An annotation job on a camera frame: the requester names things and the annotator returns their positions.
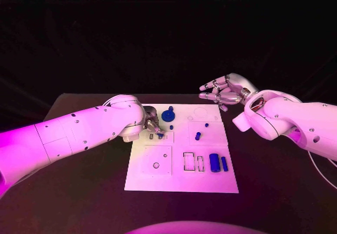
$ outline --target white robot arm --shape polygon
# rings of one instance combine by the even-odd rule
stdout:
[[[257,91],[234,73],[199,86],[201,91],[208,88],[211,93],[199,93],[198,97],[218,103],[223,111],[227,111],[224,105],[244,105],[244,111],[233,119],[241,132],[251,128],[267,140],[283,135],[302,149],[337,160],[337,106],[302,103],[292,95],[273,90]]]
[[[0,197],[8,188],[58,159],[120,136],[136,140],[142,129],[162,134],[156,111],[130,95],[0,134]]]

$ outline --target black background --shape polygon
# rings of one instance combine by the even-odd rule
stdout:
[[[61,93],[195,94],[230,72],[335,104],[333,7],[248,1],[0,5],[0,129]]]

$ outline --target white board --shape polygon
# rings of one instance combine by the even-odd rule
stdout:
[[[156,109],[162,139],[143,130],[132,142],[125,190],[238,193],[217,105],[143,104]],[[172,106],[175,118],[161,120]],[[208,155],[218,155],[220,172],[210,171]],[[227,172],[220,157],[225,158]]]

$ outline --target blue object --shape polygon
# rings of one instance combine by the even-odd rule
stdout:
[[[225,158],[224,157],[221,157],[221,162],[223,162],[223,171],[227,172]]]
[[[220,162],[218,162],[218,155],[217,154],[210,154],[208,155],[208,161],[210,161],[210,171],[211,172],[218,172],[220,169]]]
[[[172,112],[172,107],[169,106],[168,107],[168,110],[165,110],[162,113],[161,113],[161,119],[163,122],[171,122],[175,118],[175,114]]]
[[[201,133],[199,133],[199,132],[197,132],[197,133],[195,133],[195,140],[198,140],[198,139],[199,139],[199,135],[201,135]]]

